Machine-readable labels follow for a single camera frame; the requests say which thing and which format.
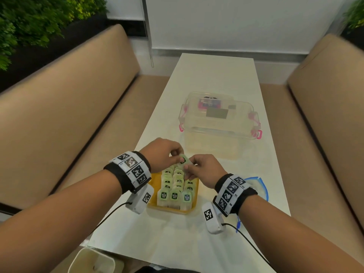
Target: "white table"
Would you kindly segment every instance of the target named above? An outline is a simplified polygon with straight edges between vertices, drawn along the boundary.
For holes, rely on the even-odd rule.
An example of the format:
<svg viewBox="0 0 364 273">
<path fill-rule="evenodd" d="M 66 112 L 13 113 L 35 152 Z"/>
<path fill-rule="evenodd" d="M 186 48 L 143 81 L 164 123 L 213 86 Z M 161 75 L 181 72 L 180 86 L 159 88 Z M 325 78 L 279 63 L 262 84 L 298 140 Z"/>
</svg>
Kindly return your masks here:
<svg viewBox="0 0 364 273">
<path fill-rule="evenodd" d="M 253 59 L 184 53 L 135 149 L 157 137 L 184 146 L 178 115 L 193 91 L 231 95 L 254 106 L 262 139 L 252 140 L 242 159 L 219 161 L 230 173 L 260 176 L 268 189 L 269 202 L 290 215 Z M 121 196 L 111 210 L 124 203 L 129 194 Z M 121 208 L 93 233 L 89 246 L 170 268 L 206 273 L 273 272 L 231 227 L 219 235 L 207 232 L 201 206 L 212 201 L 214 195 L 214 190 L 200 183 L 197 207 L 187 216 L 148 208 L 137 215 Z M 237 216 L 230 215 L 225 221 L 236 225 Z M 243 226 L 241 231 L 251 239 Z"/>
</svg>

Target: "clear plastic container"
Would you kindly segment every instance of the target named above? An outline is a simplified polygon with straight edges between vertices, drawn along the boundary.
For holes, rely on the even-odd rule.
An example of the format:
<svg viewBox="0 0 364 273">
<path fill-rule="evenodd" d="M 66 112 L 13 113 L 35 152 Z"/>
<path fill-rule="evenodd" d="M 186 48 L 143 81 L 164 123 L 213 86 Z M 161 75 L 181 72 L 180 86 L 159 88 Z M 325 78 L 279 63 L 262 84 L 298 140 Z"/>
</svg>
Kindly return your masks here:
<svg viewBox="0 0 364 273">
<path fill-rule="evenodd" d="M 227 95 L 190 93 L 179 120 L 189 152 L 220 158 L 237 159 L 244 141 L 262 136 L 253 106 Z"/>
</svg>

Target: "wristband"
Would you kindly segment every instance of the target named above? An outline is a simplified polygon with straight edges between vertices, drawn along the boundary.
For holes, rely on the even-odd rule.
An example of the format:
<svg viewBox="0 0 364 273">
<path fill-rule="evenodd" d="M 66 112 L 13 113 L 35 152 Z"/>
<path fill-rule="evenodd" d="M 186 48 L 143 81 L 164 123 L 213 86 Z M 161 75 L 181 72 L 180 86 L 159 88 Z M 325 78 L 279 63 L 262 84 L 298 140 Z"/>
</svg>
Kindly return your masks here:
<svg viewBox="0 0 364 273">
<path fill-rule="evenodd" d="M 104 169 L 119 180 L 123 193 L 138 192 L 151 179 L 148 160 L 138 151 L 127 151 L 112 159 Z"/>
<path fill-rule="evenodd" d="M 213 202 L 224 216 L 238 214 L 245 199 L 258 193 L 238 175 L 226 174 L 215 185 L 218 195 Z"/>
</svg>

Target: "sofa cushion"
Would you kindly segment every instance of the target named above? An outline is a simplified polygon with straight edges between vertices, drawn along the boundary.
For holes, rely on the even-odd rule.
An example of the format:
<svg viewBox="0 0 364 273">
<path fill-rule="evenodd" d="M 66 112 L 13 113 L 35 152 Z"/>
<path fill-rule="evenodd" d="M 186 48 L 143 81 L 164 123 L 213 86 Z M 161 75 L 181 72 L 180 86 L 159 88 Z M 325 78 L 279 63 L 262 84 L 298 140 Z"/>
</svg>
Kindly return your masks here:
<svg viewBox="0 0 364 273">
<path fill-rule="evenodd" d="M 292 217 L 364 265 L 364 236 L 285 86 L 261 84 Z"/>
<path fill-rule="evenodd" d="M 364 227 L 363 70 L 362 50 L 327 35 L 288 82 Z"/>
<path fill-rule="evenodd" d="M 168 80 L 142 75 L 134 81 L 58 191 L 102 170 L 117 155 L 135 149 Z"/>
<path fill-rule="evenodd" d="M 139 71 L 120 25 L 0 95 L 0 202 L 25 209 L 54 188 Z"/>
</svg>

